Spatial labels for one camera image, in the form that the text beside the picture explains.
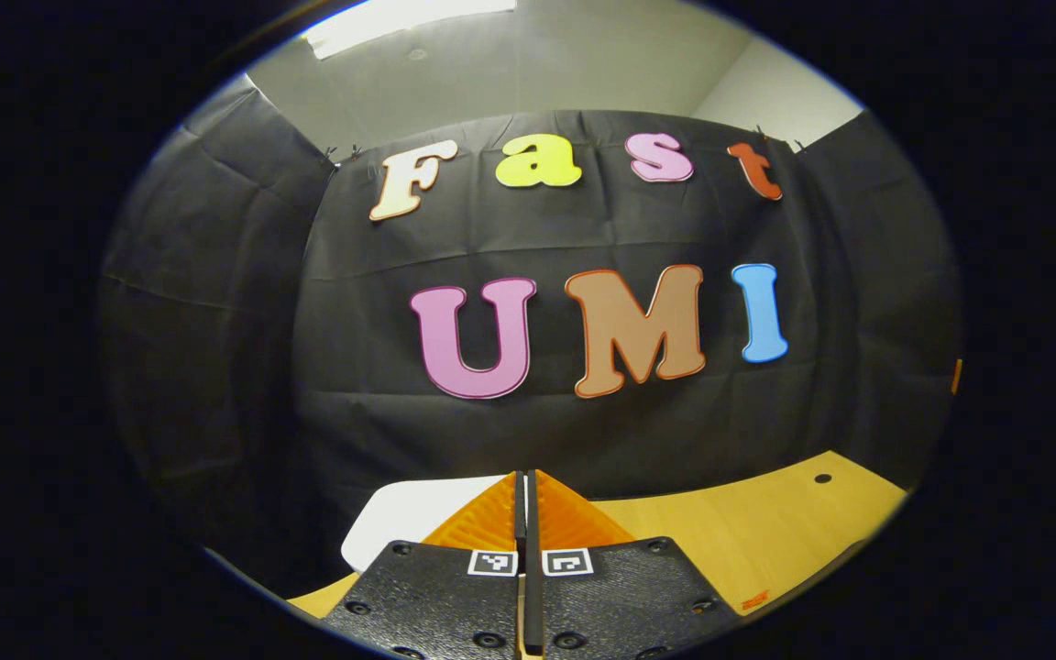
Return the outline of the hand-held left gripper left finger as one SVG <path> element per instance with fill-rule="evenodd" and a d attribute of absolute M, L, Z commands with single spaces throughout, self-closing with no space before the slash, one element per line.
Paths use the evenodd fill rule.
<path fill-rule="evenodd" d="M 356 579 L 323 623 L 389 657 L 516 659 L 523 484 L 511 472 L 381 486 L 341 547 Z"/>

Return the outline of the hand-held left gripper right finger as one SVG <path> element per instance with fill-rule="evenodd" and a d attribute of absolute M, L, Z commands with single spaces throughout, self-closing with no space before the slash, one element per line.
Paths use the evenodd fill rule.
<path fill-rule="evenodd" d="M 742 615 L 670 536 L 636 540 L 540 469 L 525 475 L 525 652 L 666 659 Z"/>

